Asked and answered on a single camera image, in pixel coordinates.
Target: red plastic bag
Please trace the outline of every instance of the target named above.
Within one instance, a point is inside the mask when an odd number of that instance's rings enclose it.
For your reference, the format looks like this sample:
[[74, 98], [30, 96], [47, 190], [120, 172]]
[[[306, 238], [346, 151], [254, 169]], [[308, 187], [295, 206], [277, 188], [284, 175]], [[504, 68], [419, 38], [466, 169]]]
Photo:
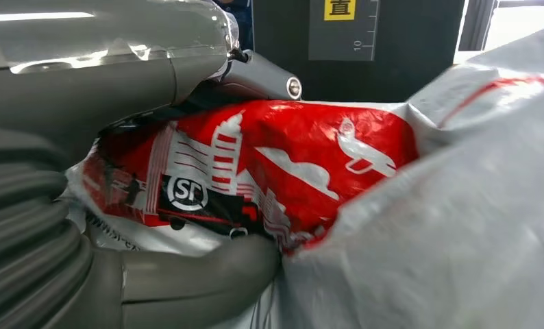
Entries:
[[268, 235], [290, 252], [417, 157], [412, 128], [392, 112], [253, 101], [102, 138], [82, 179], [108, 215]]

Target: sf express logo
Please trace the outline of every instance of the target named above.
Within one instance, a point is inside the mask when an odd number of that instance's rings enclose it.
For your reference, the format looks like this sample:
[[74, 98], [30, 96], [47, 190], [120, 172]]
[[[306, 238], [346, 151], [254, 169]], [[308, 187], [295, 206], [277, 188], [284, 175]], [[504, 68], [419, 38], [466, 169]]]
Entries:
[[170, 178], [167, 197], [174, 207], [185, 211], [200, 210], [208, 204], [206, 187], [186, 178]]

